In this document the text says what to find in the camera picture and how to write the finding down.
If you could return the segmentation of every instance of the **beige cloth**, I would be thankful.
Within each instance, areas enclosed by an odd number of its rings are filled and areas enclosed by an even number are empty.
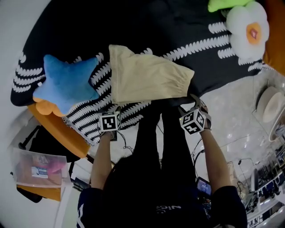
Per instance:
[[[193,70],[125,46],[109,45],[109,51],[114,104],[187,96]]]

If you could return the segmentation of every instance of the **plastic storage box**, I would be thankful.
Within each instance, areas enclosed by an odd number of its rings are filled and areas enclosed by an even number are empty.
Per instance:
[[[71,183],[65,156],[14,148],[11,162],[17,184],[31,187],[62,187]]]

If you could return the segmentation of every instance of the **forearm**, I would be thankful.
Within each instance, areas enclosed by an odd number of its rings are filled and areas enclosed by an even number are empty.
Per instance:
[[[201,132],[205,148],[206,165],[212,193],[223,186],[231,185],[226,159],[212,133]]]
[[[110,139],[111,135],[109,133],[101,137],[92,166],[91,187],[103,189],[111,172]]]

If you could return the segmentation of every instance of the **blue star pillow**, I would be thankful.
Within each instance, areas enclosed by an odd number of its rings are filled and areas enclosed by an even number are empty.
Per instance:
[[[67,114],[76,103],[99,98],[88,82],[97,64],[97,58],[69,64],[45,55],[46,80],[33,96],[56,104],[63,114]]]

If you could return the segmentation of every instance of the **green pillow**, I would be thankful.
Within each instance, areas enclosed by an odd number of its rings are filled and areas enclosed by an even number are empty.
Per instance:
[[[246,5],[252,0],[209,0],[208,10],[209,12],[215,12],[218,9],[231,8],[236,5]]]

